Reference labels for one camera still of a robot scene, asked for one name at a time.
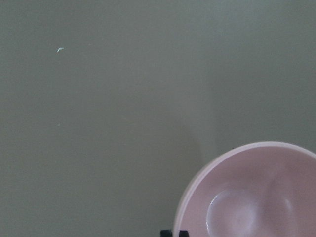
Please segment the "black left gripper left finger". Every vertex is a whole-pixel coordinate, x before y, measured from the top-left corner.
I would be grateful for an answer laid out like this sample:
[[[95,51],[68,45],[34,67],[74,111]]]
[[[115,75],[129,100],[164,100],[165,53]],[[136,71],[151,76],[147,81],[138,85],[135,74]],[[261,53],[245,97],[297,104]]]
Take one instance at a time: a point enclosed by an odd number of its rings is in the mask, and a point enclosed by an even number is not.
[[[172,230],[161,230],[160,237],[172,237]]]

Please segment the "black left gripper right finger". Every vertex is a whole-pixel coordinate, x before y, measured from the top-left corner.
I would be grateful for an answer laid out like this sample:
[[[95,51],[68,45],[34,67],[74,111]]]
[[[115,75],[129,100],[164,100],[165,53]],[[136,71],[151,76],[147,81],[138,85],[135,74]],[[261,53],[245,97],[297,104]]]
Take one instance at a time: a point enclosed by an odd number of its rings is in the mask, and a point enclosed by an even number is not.
[[[179,237],[190,237],[189,232],[187,230],[180,230]]]

